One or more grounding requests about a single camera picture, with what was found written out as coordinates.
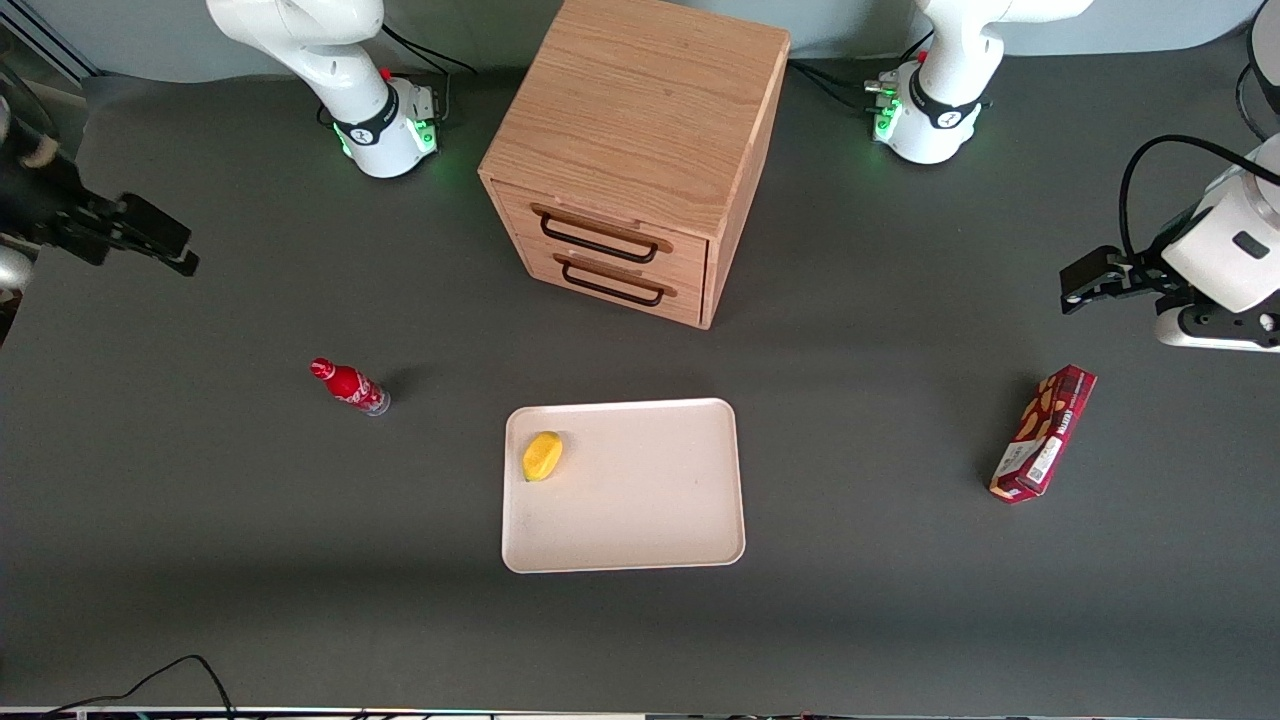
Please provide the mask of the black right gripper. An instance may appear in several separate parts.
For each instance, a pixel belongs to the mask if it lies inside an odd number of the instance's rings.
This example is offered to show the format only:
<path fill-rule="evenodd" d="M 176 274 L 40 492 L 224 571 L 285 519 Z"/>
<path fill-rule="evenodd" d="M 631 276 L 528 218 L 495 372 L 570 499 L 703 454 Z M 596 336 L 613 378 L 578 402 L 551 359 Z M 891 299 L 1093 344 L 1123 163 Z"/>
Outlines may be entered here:
<path fill-rule="evenodd" d="M 42 246 L 90 265 L 101 266 L 113 250 L 127 249 L 183 277 L 192 277 L 200 265 L 198 254 L 189 249 L 189 228 L 136 193 L 108 199 L 50 191 L 44 193 L 42 206 Z M 125 245 L 120 224 L 132 238 Z"/>

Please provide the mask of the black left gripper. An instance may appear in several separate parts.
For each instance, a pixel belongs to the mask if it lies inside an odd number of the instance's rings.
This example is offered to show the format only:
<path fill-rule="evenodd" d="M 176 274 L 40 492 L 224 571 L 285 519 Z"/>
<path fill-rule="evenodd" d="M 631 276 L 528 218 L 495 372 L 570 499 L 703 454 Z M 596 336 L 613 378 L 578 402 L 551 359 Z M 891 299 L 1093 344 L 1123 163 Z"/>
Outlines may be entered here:
<path fill-rule="evenodd" d="M 1102 300 L 1148 293 L 1166 301 L 1194 301 L 1194 288 L 1165 260 L 1165 249 L 1129 249 L 1125 256 L 1120 249 L 1105 245 L 1065 266 L 1060 272 L 1061 314 L 1070 316 Z"/>

